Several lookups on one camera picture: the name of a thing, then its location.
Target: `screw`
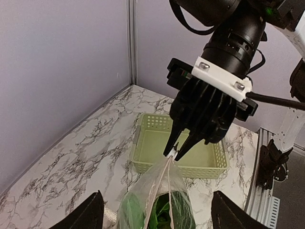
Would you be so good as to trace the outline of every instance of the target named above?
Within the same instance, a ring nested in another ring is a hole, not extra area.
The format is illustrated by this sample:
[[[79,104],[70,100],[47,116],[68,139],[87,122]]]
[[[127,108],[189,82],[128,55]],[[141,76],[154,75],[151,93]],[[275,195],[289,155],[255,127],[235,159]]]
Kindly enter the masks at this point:
[[[206,63],[201,62],[199,64],[199,68],[201,68],[202,70],[208,70],[210,68],[210,66]]]
[[[245,86],[242,83],[236,81],[234,84],[234,88],[242,92],[245,89]]]

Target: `white wall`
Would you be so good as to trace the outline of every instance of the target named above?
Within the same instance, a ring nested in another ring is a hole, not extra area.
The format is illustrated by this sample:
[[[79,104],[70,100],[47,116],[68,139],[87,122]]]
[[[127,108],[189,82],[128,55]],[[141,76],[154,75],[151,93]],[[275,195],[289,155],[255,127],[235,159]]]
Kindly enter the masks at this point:
[[[205,29],[191,15],[185,13],[190,25]],[[137,4],[137,42],[139,85],[174,98],[176,90],[166,84],[167,65],[175,57],[191,65],[203,52],[210,36],[192,34],[175,18],[167,0],[142,0]],[[289,79],[300,60],[292,44],[273,26],[266,28],[268,42],[259,49],[266,56],[266,65],[250,76],[254,91],[261,94],[290,98]],[[260,55],[253,63],[260,61]],[[259,103],[258,111],[246,123],[237,122],[250,130],[259,127],[276,132],[286,114],[286,108]],[[305,127],[298,143],[305,146]]]
[[[126,2],[0,1],[0,193],[129,83]]]

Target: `transparent plastic bag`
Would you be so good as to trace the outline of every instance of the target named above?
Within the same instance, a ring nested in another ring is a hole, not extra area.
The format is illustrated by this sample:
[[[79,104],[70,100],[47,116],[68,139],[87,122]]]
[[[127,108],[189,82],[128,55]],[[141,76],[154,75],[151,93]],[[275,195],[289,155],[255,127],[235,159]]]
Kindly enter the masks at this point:
[[[195,229],[185,183],[173,157],[153,165],[124,196],[117,229]]]

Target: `green basket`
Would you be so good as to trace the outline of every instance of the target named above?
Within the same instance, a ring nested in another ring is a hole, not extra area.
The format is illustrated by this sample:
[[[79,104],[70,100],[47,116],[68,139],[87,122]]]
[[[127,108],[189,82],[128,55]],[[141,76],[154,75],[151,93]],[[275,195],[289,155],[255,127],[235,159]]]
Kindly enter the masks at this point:
[[[133,141],[130,160],[138,173],[145,173],[163,157],[163,151],[171,133],[173,121],[168,115],[142,114]],[[182,146],[188,137],[185,130],[178,142]],[[225,142],[195,145],[181,160],[178,167],[183,177],[217,179],[228,167]]]

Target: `gray vein marble pattern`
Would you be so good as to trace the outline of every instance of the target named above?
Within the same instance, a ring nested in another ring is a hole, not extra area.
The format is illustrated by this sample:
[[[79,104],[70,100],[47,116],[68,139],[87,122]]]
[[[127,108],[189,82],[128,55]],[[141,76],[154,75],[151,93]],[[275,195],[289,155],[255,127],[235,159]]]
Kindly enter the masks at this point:
[[[131,86],[67,135],[0,198],[1,229],[47,229],[100,190],[109,209],[139,179],[128,160],[142,113],[165,114],[173,100]],[[212,228],[211,201],[220,190],[244,208],[257,134],[232,125],[230,168],[217,180],[185,179],[198,229]]]

